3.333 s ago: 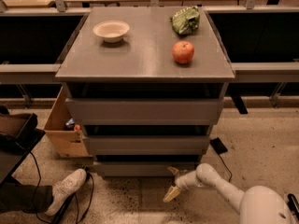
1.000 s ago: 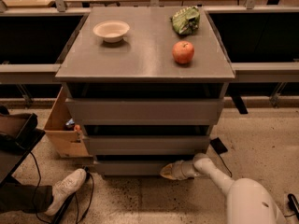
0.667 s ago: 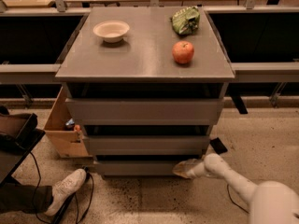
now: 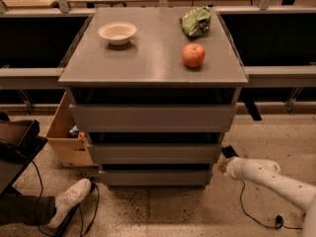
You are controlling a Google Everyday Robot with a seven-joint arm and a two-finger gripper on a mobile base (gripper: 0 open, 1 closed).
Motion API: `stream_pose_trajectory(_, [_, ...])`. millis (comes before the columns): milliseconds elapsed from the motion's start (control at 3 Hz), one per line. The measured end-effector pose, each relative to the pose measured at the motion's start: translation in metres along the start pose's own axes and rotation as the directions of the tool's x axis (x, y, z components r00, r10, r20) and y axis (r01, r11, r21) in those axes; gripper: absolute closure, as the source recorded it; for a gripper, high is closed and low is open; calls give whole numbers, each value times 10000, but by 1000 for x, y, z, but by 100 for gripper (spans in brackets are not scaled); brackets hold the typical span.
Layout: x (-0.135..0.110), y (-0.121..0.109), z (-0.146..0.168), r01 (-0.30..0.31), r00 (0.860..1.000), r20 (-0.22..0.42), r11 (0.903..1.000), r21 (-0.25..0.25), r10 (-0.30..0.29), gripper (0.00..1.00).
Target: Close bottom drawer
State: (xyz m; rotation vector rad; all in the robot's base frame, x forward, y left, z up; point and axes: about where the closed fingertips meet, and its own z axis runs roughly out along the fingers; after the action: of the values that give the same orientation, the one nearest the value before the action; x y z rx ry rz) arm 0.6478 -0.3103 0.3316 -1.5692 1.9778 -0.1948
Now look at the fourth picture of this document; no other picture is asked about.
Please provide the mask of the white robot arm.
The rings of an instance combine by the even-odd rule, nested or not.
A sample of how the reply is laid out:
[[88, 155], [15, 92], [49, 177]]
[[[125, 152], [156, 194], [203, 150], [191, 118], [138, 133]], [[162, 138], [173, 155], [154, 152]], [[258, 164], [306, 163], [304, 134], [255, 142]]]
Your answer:
[[223, 160], [218, 170], [229, 178], [265, 187], [305, 213], [301, 237], [316, 237], [316, 187], [285, 176], [277, 162], [237, 156]]

